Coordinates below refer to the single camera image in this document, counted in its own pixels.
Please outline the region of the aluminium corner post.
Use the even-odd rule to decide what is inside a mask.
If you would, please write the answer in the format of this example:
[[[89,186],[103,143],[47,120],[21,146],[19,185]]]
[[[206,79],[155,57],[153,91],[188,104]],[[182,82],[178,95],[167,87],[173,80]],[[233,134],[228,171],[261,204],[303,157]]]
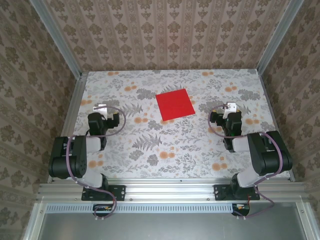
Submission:
[[[277,48],[279,47],[281,41],[288,32],[290,25],[292,24],[294,18],[302,7],[304,0],[290,0],[286,10],[281,16],[281,19],[275,28],[275,31],[267,44],[260,61],[257,64],[257,72],[261,77],[266,70],[269,62],[274,56]]]
[[[74,75],[75,79],[78,81],[81,79],[82,70],[80,65],[77,63],[76,58],[73,55],[71,48],[68,46],[67,41],[64,38],[62,31],[59,28],[57,20],[54,20],[52,14],[50,13],[48,7],[44,0],[30,0],[30,3],[34,7],[35,11],[39,15],[41,21],[43,22],[46,30],[50,34],[52,40],[56,44],[58,50],[63,56],[65,62],[67,63],[69,69]]]

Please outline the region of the grey metal sheet panel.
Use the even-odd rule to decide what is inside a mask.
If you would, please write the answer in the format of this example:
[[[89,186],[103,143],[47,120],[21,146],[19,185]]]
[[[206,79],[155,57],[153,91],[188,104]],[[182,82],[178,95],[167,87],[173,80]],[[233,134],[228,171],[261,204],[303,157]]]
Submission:
[[[23,240],[320,240],[308,203],[278,203],[258,216],[230,213],[116,213],[96,220],[86,212],[35,206]]]

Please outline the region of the floral patterned table cover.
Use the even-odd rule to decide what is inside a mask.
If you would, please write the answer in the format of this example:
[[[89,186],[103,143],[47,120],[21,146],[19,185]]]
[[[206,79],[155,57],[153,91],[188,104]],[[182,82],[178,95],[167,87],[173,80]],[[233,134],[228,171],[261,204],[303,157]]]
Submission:
[[[103,151],[87,156],[88,169],[108,178],[230,178],[246,169],[248,152],[225,149],[222,128],[208,124],[212,108],[235,102],[242,132],[275,129],[256,69],[92,71],[73,133],[89,129],[100,104],[121,109],[120,125],[108,131]],[[156,95],[186,90],[194,114],[163,120]]]

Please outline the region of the red square paper sheet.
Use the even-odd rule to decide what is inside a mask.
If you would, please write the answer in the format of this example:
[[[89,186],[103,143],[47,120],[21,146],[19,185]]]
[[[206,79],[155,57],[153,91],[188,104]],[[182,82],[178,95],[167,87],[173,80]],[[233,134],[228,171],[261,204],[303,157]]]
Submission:
[[[157,94],[155,98],[163,121],[195,114],[194,107],[185,88]]]

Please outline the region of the long aluminium base rail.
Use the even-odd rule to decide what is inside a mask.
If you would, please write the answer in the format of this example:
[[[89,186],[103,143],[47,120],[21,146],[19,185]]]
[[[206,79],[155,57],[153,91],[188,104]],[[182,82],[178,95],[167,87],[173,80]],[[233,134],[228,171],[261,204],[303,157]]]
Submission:
[[[212,179],[128,179],[112,181],[125,185],[124,202],[129,203],[205,203],[214,202],[218,191]],[[270,179],[258,185],[258,190],[276,203],[304,202],[308,195],[301,182]],[[41,184],[37,200],[47,203],[78,203],[83,188],[66,180]]]

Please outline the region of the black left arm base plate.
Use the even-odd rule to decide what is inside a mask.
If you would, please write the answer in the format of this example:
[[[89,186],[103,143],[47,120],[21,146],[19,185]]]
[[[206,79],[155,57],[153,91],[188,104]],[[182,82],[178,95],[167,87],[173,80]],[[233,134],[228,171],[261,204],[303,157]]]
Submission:
[[[109,185],[107,189],[104,187],[98,188],[99,190],[104,190],[110,192],[117,201],[124,201],[126,196],[126,186],[125,185]],[[102,201],[113,201],[113,198],[105,193],[100,192],[88,188],[83,188],[82,195],[81,195],[82,201],[96,201],[96,202],[102,202]]]

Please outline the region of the aluminium side rail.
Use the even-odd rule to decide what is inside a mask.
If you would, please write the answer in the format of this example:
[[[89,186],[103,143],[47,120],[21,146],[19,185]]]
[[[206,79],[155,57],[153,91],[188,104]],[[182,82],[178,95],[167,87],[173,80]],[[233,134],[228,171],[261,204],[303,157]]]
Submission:
[[[62,137],[70,137],[74,133],[78,112],[86,87],[89,72],[84,72],[76,80],[72,97],[69,103],[68,111],[65,117],[64,125],[61,131]]]
[[[266,87],[265,87],[265,84],[264,84],[264,81],[263,81],[263,78],[262,78],[262,75],[259,74],[259,80],[260,80],[260,83],[261,83],[261,86],[262,86],[262,89],[263,89],[263,93],[265,95],[265,98],[266,98],[266,101],[267,101],[267,104],[268,104],[268,108],[269,108],[269,111],[270,111],[270,114],[271,114],[271,117],[272,117],[272,121],[273,121],[273,125],[275,127],[275,129],[280,132],[279,130],[279,127],[278,127],[278,124],[277,124],[277,121],[276,121],[276,117],[275,117],[275,114],[274,114],[274,111],[273,111],[273,108],[272,108],[272,105],[271,105],[271,101],[269,99],[269,96],[268,96],[268,93],[267,93],[267,90],[266,90]],[[294,177],[294,173],[292,170],[289,170],[289,175],[290,175],[290,181],[291,182],[295,182],[296,179]]]

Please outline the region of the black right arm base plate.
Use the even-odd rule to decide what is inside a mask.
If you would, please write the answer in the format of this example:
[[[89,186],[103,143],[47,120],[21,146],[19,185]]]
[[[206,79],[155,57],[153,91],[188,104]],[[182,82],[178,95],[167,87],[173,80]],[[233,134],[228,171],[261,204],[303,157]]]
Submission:
[[[216,201],[260,200],[260,195],[256,193],[253,187],[242,188],[232,187],[229,184],[216,184],[213,188]]]

